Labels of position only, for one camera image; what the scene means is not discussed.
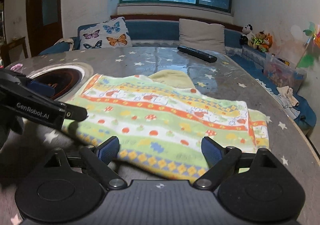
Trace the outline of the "clear plastic toy box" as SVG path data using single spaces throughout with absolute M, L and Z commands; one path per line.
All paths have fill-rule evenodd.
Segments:
M 307 77 L 303 68 L 291 68 L 270 54 L 266 55 L 264 75 L 276 85 L 276 87 L 289 86 L 296 93 Z

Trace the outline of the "white crumpled cloth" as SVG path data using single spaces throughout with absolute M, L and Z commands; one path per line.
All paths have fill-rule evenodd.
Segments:
M 299 105 L 299 101 L 293 95 L 293 89 L 289 86 L 277 87 L 279 96 L 281 99 L 284 99 L 285 103 L 289 107 L 295 107 Z

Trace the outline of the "round black induction hotplate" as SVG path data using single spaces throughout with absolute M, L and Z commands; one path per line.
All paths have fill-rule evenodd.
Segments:
M 28 78 L 46 84 L 55 90 L 51 98 L 66 102 L 94 74 L 92 66 L 83 62 L 73 62 L 46 66 L 27 75 Z

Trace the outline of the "dark wooden door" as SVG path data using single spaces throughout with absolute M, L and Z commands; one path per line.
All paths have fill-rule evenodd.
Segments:
M 26 0 L 26 20 L 31 56 L 62 38 L 61 0 Z

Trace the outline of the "panda plush toy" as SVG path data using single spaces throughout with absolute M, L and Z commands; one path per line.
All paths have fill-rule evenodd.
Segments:
M 247 24 L 242 28 L 242 34 L 240 36 L 239 42 L 240 45 L 247 45 L 249 41 L 254 37 L 253 27 L 251 24 Z

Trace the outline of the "blue sofa bench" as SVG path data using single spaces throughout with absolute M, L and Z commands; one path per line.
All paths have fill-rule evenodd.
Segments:
M 179 40 L 179 26 L 177 21 L 165 20 L 127 20 L 127 28 L 133 46 L 158 46 L 158 47 L 177 47 Z M 264 61 L 259 59 L 266 58 L 260 52 L 251 51 L 252 55 L 242 54 L 244 42 L 239 31 L 225 28 L 225 47 L 231 51 L 227 54 L 237 62 L 251 76 L 259 79 L 266 87 L 270 88 L 275 94 L 278 93 L 276 85 L 263 75 Z M 307 100 L 299 95 L 295 95 L 299 105 L 295 107 L 300 112 L 295 119 L 296 124 L 302 129 L 307 130 L 315 127 L 317 117 Z

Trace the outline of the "colourful paper pinwheel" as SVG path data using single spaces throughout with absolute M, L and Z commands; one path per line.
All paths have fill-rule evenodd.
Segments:
M 319 24 L 309 22 L 309 27 L 303 31 L 308 37 L 304 44 L 304 52 L 296 68 L 313 67 L 319 61 Z

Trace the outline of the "colourful patterned children's garment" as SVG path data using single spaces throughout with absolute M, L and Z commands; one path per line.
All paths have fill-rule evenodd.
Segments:
M 269 146 L 266 116 L 244 101 L 210 98 L 144 75 L 96 74 L 69 103 L 88 116 L 65 120 L 65 133 L 93 146 L 117 136 L 120 160 L 169 179 L 193 182 L 209 169 L 201 152 L 206 136 L 248 153 Z

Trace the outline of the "orange and green plush toys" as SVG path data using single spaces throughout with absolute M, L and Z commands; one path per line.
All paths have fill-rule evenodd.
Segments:
M 256 35 L 252 36 L 248 41 L 248 46 L 253 49 L 257 49 L 260 52 L 267 53 L 273 44 L 273 36 L 268 33 L 265 34 L 264 31 L 259 31 Z

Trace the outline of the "butterfly print pillow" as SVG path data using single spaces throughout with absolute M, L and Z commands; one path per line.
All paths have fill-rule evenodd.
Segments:
M 124 17 L 86 26 L 79 38 L 80 49 L 132 47 Z

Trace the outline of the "small pink toy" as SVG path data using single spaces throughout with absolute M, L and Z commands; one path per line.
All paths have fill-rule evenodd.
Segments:
M 22 71 L 23 64 L 16 64 L 10 68 L 11 71 L 20 72 Z

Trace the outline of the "black remote control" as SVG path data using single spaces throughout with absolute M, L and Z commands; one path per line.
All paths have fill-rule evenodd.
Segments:
M 209 62 L 209 63 L 214 63 L 217 61 L 217 57 L 210 55 L 206 52 L 194 49 L 194 48 L 190 48 L 190 47 L 185 47 L 185 46 L 178 46 L 178 51 L 191 55 L 192 57 L 196 57 L 198 59 L 201 59 L 205 62 Z

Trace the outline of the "beige cushion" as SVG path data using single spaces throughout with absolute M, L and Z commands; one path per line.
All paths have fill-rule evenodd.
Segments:
M 225 53 L 225 27 L 216 23 L 180 19 L 179 44 L 198 50 Z

